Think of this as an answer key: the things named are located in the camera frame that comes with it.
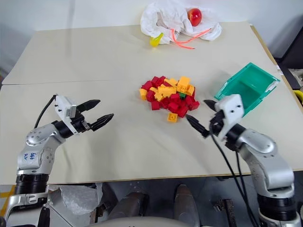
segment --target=yellow building block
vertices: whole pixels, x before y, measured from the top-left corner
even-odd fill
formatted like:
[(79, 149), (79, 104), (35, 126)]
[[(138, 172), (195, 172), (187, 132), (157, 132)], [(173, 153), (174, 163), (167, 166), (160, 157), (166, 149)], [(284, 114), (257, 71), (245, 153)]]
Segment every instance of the yellow building block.
[(146, 100), (146, 94), (147, 94), (147, 90), (141, 88), (140, 90), (140, 97), (142, 100)]
[(153, 91), (153, 92), (158, 92), (158, 89), (155, 88), (155, 87), (151, 87), (150, 90)]
[(170, 85), (172, 85), (173, 87), (176, 87), (176, 84), (178, 83), (178, 81), (176, 81), (174, 78), (171, 79), (164, 79), (165, 82), (169, 83)]
[(161, 94), (159, 94), (159, 92), (155, 93), (155, 99), (160, 102), (163, 99), (163, 96)]
[(188, 85), (185, 94), (187, 94), (188, 96), (192, 96), (194, 90), (195, 90), (195, 87), (190, 84), (190, 85)]
[(158, 92), (164, 97), (170, 97), (171, 94), (177, 92), (175, 87), (158, 87)]
[(167, 117), (167, 121), (169, 122), (177, 122), (178, 114), (174, 113), (169, 113)]
[(189, 82), (190, 82), (190, 78), (181, 77), (177, 84), (177, 91), (181, 93), (186, 93)]

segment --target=red string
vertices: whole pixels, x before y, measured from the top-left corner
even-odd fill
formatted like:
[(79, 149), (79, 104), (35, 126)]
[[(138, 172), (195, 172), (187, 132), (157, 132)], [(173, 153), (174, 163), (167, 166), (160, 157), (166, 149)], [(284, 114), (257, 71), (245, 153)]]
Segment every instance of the red string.
[(197, 35), (195, 35), (194, 37), (192, 37), (191, 39), (189, 39), (189, 40), (187, 40), (187, 41), (178, 41), (178, 43), (180, 43), (180, 44), (187, 44), (187, 43), (189, 43), (190, 41), (193, 41), (194, 39), (197, 39), (197, 38), (199, 38), (200, 36), (203, 36), (204, 34), (208, 33), (210, 30), (211, 30), (211, 29), (209, 28), (209, 29), (207, 29), (207, 30), (205, 30), (205, 31), (203, 31), (203, 32), (198, 33)]
[(211, 30), (211, 29), (209, 28), (209, 29), (207, 29), (207, 30), (205, 30), (205, 31), (203, 31), (203, 32), (200, 32), (199, 34), (195, 35), (194, 37), (192, 37), (191, 39), (189, 39), (189, 40), (187, 40), (187, 41), (177, 41), (177, 40), (176, 40), (176, 37), (175, 37), (175, 30), (172, 28), (172, 29), (171, 29), (171, 31), (172, 31), (172, 39), (173, 39), (173, 41), (174, 41), (178, 46), (183, 47), (183, 48), (186, 48), (186, 49), (193, 50), (193, 49), (194, 49), (193, 47), (184, 46), (184, 45), (182, 45), (182, 44), (187, 44), (187, 43), (193, 41), (194, 39), (197, 39), (197, 38), (199, 38), (200, 36), (206, 34), (206, 33), (209, 32), (210, 30)]
[(172, 40), (173, 40), (179, 47), (183, 47), (183, 48), (190, 49), (190, 50), (193, 50), (193, 49), (194, 49), (193, 47), (184, 46), (184, 45), (180, 44), (180, 43), (176, 40), (176, 37), (175, 37), (175, 30), (172, 29), (171, 31), (172, 31)]

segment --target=white plastic bag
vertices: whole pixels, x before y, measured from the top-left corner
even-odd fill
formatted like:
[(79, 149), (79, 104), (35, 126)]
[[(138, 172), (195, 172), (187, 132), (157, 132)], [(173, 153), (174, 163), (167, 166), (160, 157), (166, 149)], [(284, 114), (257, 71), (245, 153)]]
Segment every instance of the white plastic bag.
[[(193, 27), (187, 18), (187, 11), (198, 8), (203, 18), (199, 25)], [(210, 32), (201, 36), (201, 39), (212, 41), (222, 32), (222, 27), (215, 20), (215, 15), (208, 9), (195, 6), (183, 6), (174, 0), (160, 0), (146, 7), (141, 16), (141, 31), (151, 37), (157, 37), (163, 33), (160, 44), (169, 44), (172, 40), (172, 31), (175, 30), (177, 38), (179, 33), (195, 36), (207, 29)]]
[(103, 192), (102, 183), (97, 188), (81, 185), (60, 185), (64, 205), (74, 214), (83, 215), (92, 212), (100, 203)]

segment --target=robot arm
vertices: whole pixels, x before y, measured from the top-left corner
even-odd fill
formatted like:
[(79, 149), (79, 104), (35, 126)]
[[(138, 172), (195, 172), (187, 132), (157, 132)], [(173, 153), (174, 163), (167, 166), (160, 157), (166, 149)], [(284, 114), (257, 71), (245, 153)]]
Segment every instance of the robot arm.
[[(294, 173), (270, 137), (238, 124), (244, 113), (241, 97), (232, 95), (218, 103), (212, 100), (205, 103), (217, 112), (210, 124), (213, 134), (226, 140), (226, 147), (238, 152), (250, 168), (258, 194), (261, 226), (300, 227), (294, 200)], [(210, 134), (194, 117), (187, 115), (187, 119), (203, 137)]]
[(100, 100), (89, 100), (78, 106), (64, 96), (55, 96), (55, 100), (61, 121), (34, 128), (26, 136), (25, 147), (18, 155), (17, 184), (14, 195), (9, 198), (6, 220), (13, 209), (39, 207), (46, 203), (48, 176), (58, 146), (72, 135), (101, 128), (114, 116), (108, 114), (90, 124), (81, 113), (95, 107)]

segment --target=green plastic container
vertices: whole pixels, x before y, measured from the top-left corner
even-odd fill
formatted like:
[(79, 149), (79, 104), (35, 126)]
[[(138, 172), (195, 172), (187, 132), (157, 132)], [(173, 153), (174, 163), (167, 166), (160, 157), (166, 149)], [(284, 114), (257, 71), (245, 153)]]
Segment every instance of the green plastic container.
[(225, 96), (240, 94), (244, 106), (244, 116), (255, 108), (276, 85), (279, 79), (260, 69), (253, 63), (249, 63), (228, 81), (214, 96), (221, 100)]

